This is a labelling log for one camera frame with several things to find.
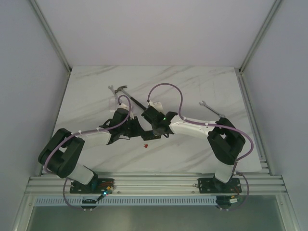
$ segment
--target cable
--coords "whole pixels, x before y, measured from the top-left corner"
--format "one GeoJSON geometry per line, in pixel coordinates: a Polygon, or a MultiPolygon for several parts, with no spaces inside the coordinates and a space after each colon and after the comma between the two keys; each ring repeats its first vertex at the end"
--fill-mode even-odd
{"type": "Polygon", "coordinates": [[[239,209],[240,207],[244,206],[244,205],[246,204],[246,202],[247,202],[247,199],[248,199],[248,197],[249,197],[249,184],[248,184],[248,180],[247,180],[247,178],[244,176],[244,174],[243,174],[242,172],[236,172],[236,174],[238,174],[239,176],[242,176],[242,177],[244,178],[244,180],[246,181],[247,195],[246,195],[244,201],[243,201],[239,206],[237,206],[237,207],[235,207],[235,208],[227,208],[227,209],[225,209],[225,208],[222,208],[222,207],[220,207],[219,205],[217,205],[217,207],[218,207],[221,211],[234,211],[234,210],[239,209]]]}
{"type": "Polygon", "coordinates": [[[106,186],[113,186],[113,182],[112,181],[108,181],[108,182],[104,182],[98,185],[99,188],[101,187],[106,187],[106,186]]]}
{"type": "Polygon", "coordinates": [[[113,126],[113,127],[110,127],[110,128],[98,128],[98,129],[92,129],[92,130],[87,130],[87,131],[80,131],[80,132],[76,132],[72,135],[70,135],[69,137],[65,138],[61,143],[58,144],[58,146],[55,147],[55,149],[50,153],[50,155],[47,157],[46,161],[45,161],[45,164],[44,164],[44,169],[45,169],[45,172],[47,173],[52,173],[51,171],[48,170],[47,166],[48,166],[48,163],[50,161],[50,159],[52,158],[52,156],[55,154],[56,151],[59,150],[59,148],[65,144],[68,140],[70,140],[71,138],[73,138],[74,136],[77,136],[77,135],[89,135],[89,134],[92,134],[92,133],[96,133],[96,132],[101,132],[101,131],[108,131],[108,130],[112,130],[114,128],[117,128],[119,126],[121,126],[122,124],[124,124],[126,122],[126,120],[128,120],[129,118],[129,115],[130,115],[130,111],[131,111],[131,103],[130,103],[130,100],[129,98],[126,96],[126,95],[120,95],[118,97],[118,103],[120,104],[120,98],[121,97],[125,97],[127,100],[128,100],[128,105],[129,105],[129,110],[128,110],[128,114],[126,116],[126,118],[119,124],[113,126]]]}
{"type": "MultiPolygon", "coordinates": [[[[122,124],[124,124],[125,121],[128,120],[128,118],[129,118],[130,111],[131,111],[131,103],[130,103],[129,98],[128,98],[126,95],[120,95],[120,96],[118,97],[118,103],[119,103],[119,105],[121,105],[121,104],[120,104],[120,98],[121,98],[121,97],[125,97],[125,98],[128,100],[128,106],[129,106],[128,114],[127,114],[126,118],[125,118],[121,123],[119,123],[118,125],[115,125],[115,126],[113,126],[113,127],[110,127],[110,128],[99,128],[99,129],[87,130],[87,131],[84,131],[84,132],[77,132],[77,133],[74,133],[74,134],[70,135],[69,137],[65,138],[61,143],[58,144],[58,146],[56,146],[56,147],[54,148],[54,150],[53,150],[53,151],[50,153],[50,155],[47,157],[47,159],[46,159],[46,161],[45,161],[45,164],[44,164],[45,171],[46,171],[46,172],[52,173],[51,171],[49,171],[49,170],[47,169],[48,162],[50,161],[51,157],[55,154],[55,152],[56,152],[65,142],[67,142],[68,140],[70,140],[70,139],[73,138],[74,136],[80,135],[80,134],[86,135],[86,134],[92,134],[92,133],[96,133],[96,132],[100,132],[100,131],[111,130],[111,129],[117,128],[117,127],[121,126],[122,124]]],[[[69,206],[70,208],[85,211],[85,209],[83,209],[83,208],[72,206],[72,205],[68,202],[68,200],[66,199],[66,196],[65,196],[65,187],[66,187],[67,181],[68,181],[68,178],[65,179],[65,182],[64,182],[64,185],[63,185],[63,192],[62,192],[62,193],[63,193],[64,202],[65,202],[66,205],[69,206]]]]}
{"type": "Polygon", "coordinates": [[[68,202],[68,200],[67,200],[67,198],[66,198],[66,196],[65,196],[65,187],[66,187],[67,181],[68,181],[68,178],[65,178],[64,185],[63,185],[63,191],[62,191],[62,195],[63,195],[64,202],[65,202],[66,205],[69,206],[70,208],[85,211],[83,208],[76,207],[76,206],[72,206],[72,205],[68,202]]]}
{"type": "MultiPolygon", "coordinates": [[[[152,91],[159,87],[159,86],[162,86],[162,85],[169,85],[169,86],[172,86],[174,87],[176,90],[178,90],[178,92],[180,93],[180,97],[181,97],[181,101],[180,101],[180,106],[179,106],[179,117],[185,121],[185,122],[188,122],[188,123],[191,123],[191,124],[196,124],[196,125],[201,125],[201,126],[205,126],[204,123],[199,123],[199,122],[195,122],[195,121],[191,121],[191,120],[188,120],[188,119],[185,119],[182,115],[181,115],[181,110],[182,110],[182,105],[183,105],[183,94],[182,94],[182,91],[175,85],[171,84],[171,83],[160,83],[160,84],[157,84],[155,85],[149,92],[149,95],[148,95],[148,103],[150,102],[150,95],[152,93],[152,91]]],[[[252,141],[252,139],[243,131],[239,130],[239,129],[236,129],[236,128],[232,128],[232,127],[229,127],[229,126],[225,126],[225,125],[220,125],[220,124],[208,124],[209,127],[217,127],[217,128],[226,128],[226,129],[229,129],[229,130],[232,130],[232,131],[236,131],[236,132],[239,132],[240,134],[244,135],[250,142],[251,144],[251,147],[250,147],[250,150],[242,155],[241,157],[238,157],[236,160],[235,160],[235,163],[234,163],[234,166],[233,166],[233,169],[232,169],[232,173],[235,172],[235,169],[236,169],[236,166],[237,166],[237,162],[243,158],[245,158],[246,156],[248,156],[249,154],[252,153],[253,149],[254,149],[254,142],[252,141]]]]}

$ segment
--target hammer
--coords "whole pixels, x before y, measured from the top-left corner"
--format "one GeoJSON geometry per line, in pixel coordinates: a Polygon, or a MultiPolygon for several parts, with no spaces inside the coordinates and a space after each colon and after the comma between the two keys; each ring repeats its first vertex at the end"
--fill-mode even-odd
{"type": "Polygon", "coordinates": [[[143,106],[140,102],[138,102],[136,99],[134,99],[130,94],[128,94],[124,88],[127,88],[127,85],[125,86],[121,86],[121,87],[118,87],[116,90],[115,90],[115,93],[118,93],[119,91],[123,92],[124,94],[126,94],[136,105],[138,105],[142,110],[146,110],[146,107],[143,106]]]}

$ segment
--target wrench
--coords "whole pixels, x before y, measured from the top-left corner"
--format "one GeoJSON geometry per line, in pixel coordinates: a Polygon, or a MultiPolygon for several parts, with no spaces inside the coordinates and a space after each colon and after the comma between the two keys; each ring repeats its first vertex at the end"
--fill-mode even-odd
{"type": "Polygon", "coordinates": [[[216,110],[214,110],[213,108],[211,108],[209,105],[206,104],[206,102],[202,101],[202,103],[199,102],[199,104],[200,104],[201,106],[204,106],[204,107],[210,109],[212,112],[214,112],[214,113],[215,113],[216,115],[218,115],[220,118],[226,118],[225,115],[220,114],[219,112],[217,112],[216,110]]]}
{"type": "Polygon", "coordinates": [[[108,88],[112,91],[113,95],[115,96],[116,102],[118,103],[118,95],[116,94],[115,90],[114,90],[114,86],[108,86],[108,88]]]}

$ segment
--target gray marble vein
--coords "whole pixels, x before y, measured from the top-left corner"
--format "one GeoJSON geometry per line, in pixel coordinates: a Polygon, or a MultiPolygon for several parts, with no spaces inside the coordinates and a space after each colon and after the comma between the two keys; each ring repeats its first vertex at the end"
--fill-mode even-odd
{"type": "MultiPolygon", "coordinates": [[[[102,125],[113,116],[114,97],[108,85],[127,85],[127,92],[146,105],[148,93],[158,83],[168,82],[183,92],[182,114],[201,120],[218,117],[199,105],[204,100],[225,114],[239,129],[252,136],[237,77],[232,67],[206,66],[76,66],[73,68],[55,131],[71,132],[102,125]]],[[[178,111],[179,93],[170,86],[156,88],[152,101],[160,101],[164,111],[178,111]]],[[[140,116],[141,109],[133,105],[145,130],[151,126],[140,116]]],[[[249,150],[249,143],[242,153],[249,150]]],[[[173,135],[155,141],[132,138],[112,145],[94,145],[83,149],[79,163],[96,171],[119,172],[215,172],[215,158],[207,140],[173,135]]],[[[261,170],[257,150],[243,159],[238,171],[261,170]]]]}

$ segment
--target metal frame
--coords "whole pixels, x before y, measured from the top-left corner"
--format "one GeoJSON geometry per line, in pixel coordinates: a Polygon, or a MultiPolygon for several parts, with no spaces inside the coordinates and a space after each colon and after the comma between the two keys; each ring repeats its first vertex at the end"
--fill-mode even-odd
{"type": "Polygon", "coordinates": [[[47,20],[45,19],[44,14],[42,13],[38,3],[36,0],[28,0],[31,8],[33,9],[34,14],[36,15],[36,17],[38,18],[40,24],[42,25],[50,43],[52,44],[54,50],[56,51],[59,59],[61,60],[63,66],[65,67],[65,69],[67,70],[67,72],[69,74],[71,74],[72,68],[70,67],[64,53],[63,50],[61,49],[56,37],[54,36],[50,26],[47,23],[47,20]]]}
{"type": "MultiPolygon", "coordinates": [[[[71,73],[71,67],[57,42],[53,32],[51,31],[43,13],[41,12],[36,0],[28,0],[33,8],[35,15],[38,17],[42,24],[48,38],[51,41],[55,51],[61,59],[63,65],[71,73]]],[[[248,118],[252,127],[253,135],[256,140],[256,148],[260,154],[260,161],[262,170],[259,173],[247,173],[246,177],[250,186],[251,195],[275,195],[277,206],[281,213],[282,222],[286,231],[296,230],[299,231],[299,225],[287,194],[286,187],[282,176],[274,176],[275,171],[272,166],[269,166],[271,161],[269,156],[266,155],[266,146],[261,138],[261,133],[258,128],[254,110],[249,97],[249,92],[246,87],[243,71],[247,67],[251,57],[258,48],[265,33],[267,32],[275,14],[281,6],[283,0],[275,0],[269,14],[267,15],[258,35],[256,36],[243,64],[239,70],[236,69],[240,89],[247,109],[248,118]]],[[[109,198],[204,198],[204,194],[200,194],[198,189],[194,187],[197,179],[201,177],[212,177],[210,174],[197,174],[197,173],[99,173],[100,177],[111,177],[115,179],[115,190],[109,198]]],[[[239,177],[242,185],[243,192],[245,193],[247,187],[243,177],[239,177]]],[[[40,177],[31,177],[27,185],[25,195],[21,202],[18,214],[15,219],[14,231],[25,231],[30,222],[33,207],[36,205],[38,198],[60,198],[62,197],[64,180],[55,175],[42,175],[40,177]]],[[[69,194],[70,183],[65,188],[68,198],[81,198],[81,194],[69,194]]],[[[215,197],[219,194],[211,194],[209,197],[215,197]]]]}
{"type": "MultiPolygon", "coordinates": [[[[243,77],[236,71],[239,79],[240,88],[243,99],[248,110],[248,117],[252,125],[253,134],[256,139],[256,147],[262,153],[262,157],[266,157],[262,139],[257,128],[257,123],[249,100],[249,95],[245,87],[243,77]]],[[[273,176],[269,169],[266,159],[261,158],[262,170],[258,173],[246,173],[245,176],[249,182],[251,195],[275,195],[279,206],[283,224],[286,230],[296,230],[294,227],[298,225],[296,218],[290,223],[289,216],[294,214],[292,207],[289,206],[289,198],[282,176],[273,176]]],[[[198,188],[194,186],[197,179],[201,177],[212,177],[213,174],[198,173],[98,173],[99,177],[114,178],[115,190],[110,198],[131,197],[136,196],[145,198],[149,196],[176,196],[201,198],[204,194],[200,194],[198,188]]],[[[247,187],[243,177],[239,177],[242,185],[243,193],[246,193],[247,187]]],[[[31,177],[25,196],[16,217],[14,226],[15,231],[26,230],[29,224],[34,202],[40,196],[62,197],[64,180],[56,175],[44,174],[39,177],[31,177]]],[[[89,196],[88,194],[69,194],[70,182],[65,188],[68,197],[80,198],[81,196],[89,196]]],[[[219,194],[210,194],[209,196],[217,196],[219,194]]]]}
{"type": "Polygon", "coordinates": [[[261,43],[262,39],[264,38],[268,28],[270,27],[276,13],[278,12],[281,4],[282,4],[283,0],[275,0],[275,2],[273,3],[268,15],[266,16],[264,23],[261,27],[261,29],[259,30],[253,44],[251,45],[244,61],[243,64],[240,67],[240,72],[243,73],[243,71],[245,70],[245,68],[247,67],[250,59],[252,58],[252,56],[254,55],[254,53],[256,52],[257,48],[259,47],[259,44],[261,43]]]}

